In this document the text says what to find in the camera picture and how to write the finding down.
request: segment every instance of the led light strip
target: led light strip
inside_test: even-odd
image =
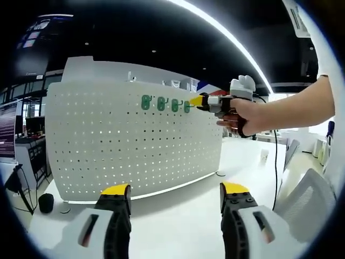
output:
[[[207,13],[205,13],[204,11],[199,9],[198,7],[186,2],[185,0],[167,0],[167,1],[172,2],[174,4],[177,4],[183,8],[186,8],[187,10],[196,14],[200,18],[203,18],[205,21],[207,21],[209,24],[211,24],[213,27],[215,27],[218,31],[220,31],[225,37],[227,37],[232,43],[234,43],[234,45],[242,52],[242,54],[248,59],[248,61],[253,65],[253,67],[259,73],[260,77],[264,81],[269,92],[271,94],[273,94],[273,90],[270,86],[270,83],[268,82],[267,78],[265,77],[265,75],[264,75],[263,71],[261,70],[261,68],[259,67],[258,63],[249,54],[248,50],[246,50],[246,48],[244,48],[244,46],[235,38],[235,36],[232,35],[224,26],[222,26],[219,22],[217,22],[215,19],[213,19]]]

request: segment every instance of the black ceiling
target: black ceiling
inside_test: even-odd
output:
[[[45,1],[25,13],[20,34],[35,16],[74,14],[51,52],[48,71],[68,57],[127,62],[185,74],[223,89],[232,78],[261,78],[241,52],[209,23],[167,0]],[[271,83],[312,82],[317,73],[310,39],[298,39],[281,0],[189,0],[243,43]],[[308,64],[302,70],[302,62]],[[300,91],[302,87],[287,89]]]

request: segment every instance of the floor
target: floor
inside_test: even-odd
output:
[[[323,167],[320,165],[318,160],[314,158],[311,154],[307,153],[296,153],[289,165],[287,166],[285,172],[284,172],[284,178],[283,178],[283,184],[281,186],[279,196],[278,196],[278,202],[286,198],[289,193],[296,187],[298,182],[302,179],[304,174],[306,173],[307,169],[313,168],[318,173],[322,172]],[[48,178],[49,182],[53,179],[52,175]],[[37,197],[40,197],[45,189],[48,186],[48,181],[44,180],[42,184],[39,186],[37,190]],[[20,198],[20,196],[8,191],[8,196],[13,204],[13,206],[21,209],[26,209],[25,205]],[[30,202],[29,194],[26,193],[26,197],[28,201]],[[31,199],[32,203],[35,206],[36,205],[36,194],[35,192],[31,192]],[[17,216],[21,220],[23,226],[25,229],[29,229],[30,221],[31,221],[31,214],[28,212],[23,212],[20,210],[15,209],[15,212],[17,213]]]

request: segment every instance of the white pegboard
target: white pegboard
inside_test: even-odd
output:
[[[144,94],[150,109],[141,108]],[[169,98],[157,109],[159,96]],[[171,100],[195,93],[156,84],[75,81],[50,85],[46,141],[61,197],[96,201],[102,190],[129,183],[132,197],[202,178],[219,166],[222,128],[208,112]]]

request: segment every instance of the wall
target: wall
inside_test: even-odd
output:
[[[93,61],[91,56],[68,58],[62,82],[82,79],[112,79],[118,81],[128,80],[128,71],[132,72],[131,77],[136,77],[137,81],[162,84],[165,80],[183,80],[188,76],[170,72],[155,67],[122,63]]]

